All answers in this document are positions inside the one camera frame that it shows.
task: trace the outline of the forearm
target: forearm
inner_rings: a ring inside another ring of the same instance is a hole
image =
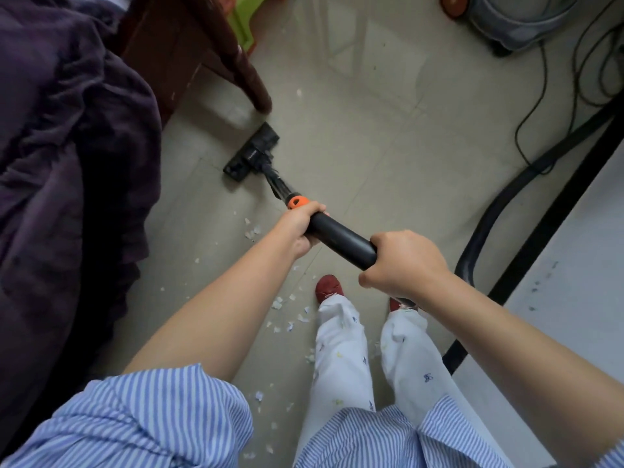
[[[456,276],[427,294],[415,298],[457,336],[560,464],[589,466],[624,437],[619,382]]]
[[[124,372],[201,362],[210,376],[230,380],[294,259],[292,242],[270,232],[174,314]]]

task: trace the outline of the hand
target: hand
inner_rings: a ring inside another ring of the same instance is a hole
[[[370,241],[377,247],[377,262],[359,275],[364,288],[418,301],[432,283],[451,276],[437,246],[413,231],[377,233]]]
[[[310,217],[316,212],[325,212],[326,209],[325,205],[316,201],[307,203],[294,210],[287,210],[273,227],[273,231],[281,235],[281,239],[292,242],[294,259],[299,259],[318,243],[316,238],[304,233],[308,229]]]

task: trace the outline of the orange wheel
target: orange wheel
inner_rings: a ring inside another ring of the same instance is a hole
[[[468,11],[470,0],[440,0],[442,11],[451,19],[461,18]]]

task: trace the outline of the green object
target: green object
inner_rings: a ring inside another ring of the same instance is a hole
[[[228,15],[228,23],[236,35],[239,45],[245,50],[255,44],[249,21],[264,0],[237,0],[236,7]]]

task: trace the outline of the dark purple fabric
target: dark purple fabric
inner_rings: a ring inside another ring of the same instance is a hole
[[[114,13],[82,11],[0,0],[0,452],[124,314],[159,196],[155,98],[104,47]]]

